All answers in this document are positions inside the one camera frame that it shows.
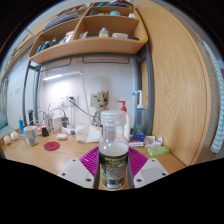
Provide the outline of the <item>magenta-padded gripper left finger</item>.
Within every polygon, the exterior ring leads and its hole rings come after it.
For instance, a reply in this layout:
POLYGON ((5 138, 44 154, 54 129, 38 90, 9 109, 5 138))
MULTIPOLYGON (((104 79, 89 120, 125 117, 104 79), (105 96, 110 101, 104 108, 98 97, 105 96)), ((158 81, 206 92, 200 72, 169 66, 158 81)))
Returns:
POLYGON ((58 176, 81 187, 97 189, 100 180, 99 149, 95 147, 79 159, 72 158, 58 176))

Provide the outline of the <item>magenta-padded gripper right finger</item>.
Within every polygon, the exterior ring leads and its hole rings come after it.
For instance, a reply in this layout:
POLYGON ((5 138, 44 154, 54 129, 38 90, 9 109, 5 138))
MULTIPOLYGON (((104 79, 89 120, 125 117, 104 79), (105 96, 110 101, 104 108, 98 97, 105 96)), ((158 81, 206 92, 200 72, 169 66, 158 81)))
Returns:
POLYGON ((129 149, 128 185, 130 189, 143 187, 168 175, 169 173, 157 159, 148 159, 136 149, 129 149))

